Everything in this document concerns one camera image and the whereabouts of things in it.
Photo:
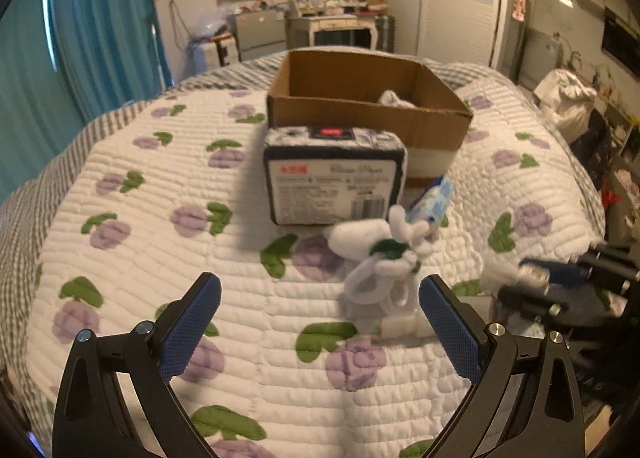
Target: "black tv screen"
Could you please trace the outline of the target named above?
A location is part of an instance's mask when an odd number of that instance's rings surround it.
[[[640,76],[640,37],[609,8],[605,12],[602,49]]]

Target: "blue gripper pad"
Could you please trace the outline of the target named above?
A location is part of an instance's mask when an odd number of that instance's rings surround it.
[[[420,308],[460,377],[476,384],[482,375],[480,348],[475,337],[442,294],[438,285],[425,277],[418,290]]]
[[[589,270],[574,263],[560,263],[559,261],[545,261],[544,259],[525,258],[518,266],[532,264],[549,271],[549,282],[567,288],[578,288],[586,284]]]
[[[218,310],[221,298],[220,279],[212,274],[164,338],[158,370],[165,383],[183,374],[204,330]]]

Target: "blue plastic package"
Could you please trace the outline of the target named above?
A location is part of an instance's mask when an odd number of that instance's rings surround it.
[[[406,213],[409,223],[426,220],[441,224],[453,194],[453,182],[446,176],[434,180],[423,193],[414,200]]]

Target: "bolt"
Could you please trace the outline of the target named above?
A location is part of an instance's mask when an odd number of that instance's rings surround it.
[[[85,343],[87,342],[89,339],[91,338],[91,330],[80,330],[78,332],[78,335],[76,335],[76,339],[78,340],[78,342],[80,343]]]
[[[140,335],[146,335],[150,333],[152,329],[154,329],[154,324],[151,321],[142,321],[142,323],[136,326],[136,332],[140,333]]]
[[[561,311],[562,311],[562,307],[558,303],[556,303],[551,305],[551,307],[549,308],[548,314],[555,317]]]
[[[549,332],[549,338],[556,344],[560,344],[564,341],[564,337],[562,337],[562,334],[558,332]]]
[[[493,323],[489,326],[489,331],[496,337],[500,337],[504,335],[507,330],[505,330],[504,326],[502,326],[501,324]]]

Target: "curtain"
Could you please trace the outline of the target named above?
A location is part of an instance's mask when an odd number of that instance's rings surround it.
[[[63,151],[85,122],[52,67],[42,0],[12,0],[0,20],[0,51],[2,203]]]
[[[171,85],[154,0],[49,0],[49,13],[56,59],[86,121]]]

